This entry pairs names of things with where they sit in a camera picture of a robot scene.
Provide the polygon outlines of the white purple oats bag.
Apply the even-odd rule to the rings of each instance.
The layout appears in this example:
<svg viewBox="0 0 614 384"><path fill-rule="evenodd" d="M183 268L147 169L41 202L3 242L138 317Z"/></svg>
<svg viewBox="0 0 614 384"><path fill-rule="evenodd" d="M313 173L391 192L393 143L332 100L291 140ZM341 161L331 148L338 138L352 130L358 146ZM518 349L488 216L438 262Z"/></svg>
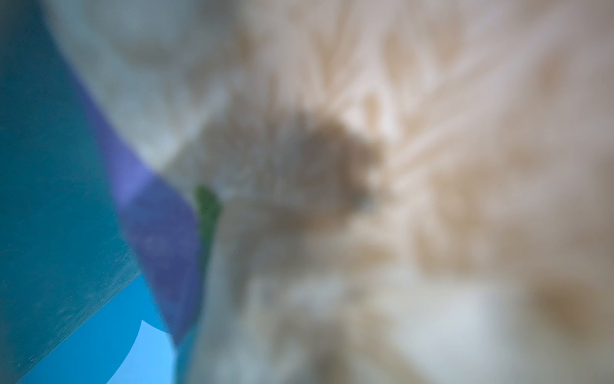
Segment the white purple oats bag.
<svg viewBox="0 0 614 384"><path fill-rule="evenodd" d="M45 1L222 204L189 383L610 383L610 1Z"/></svg>

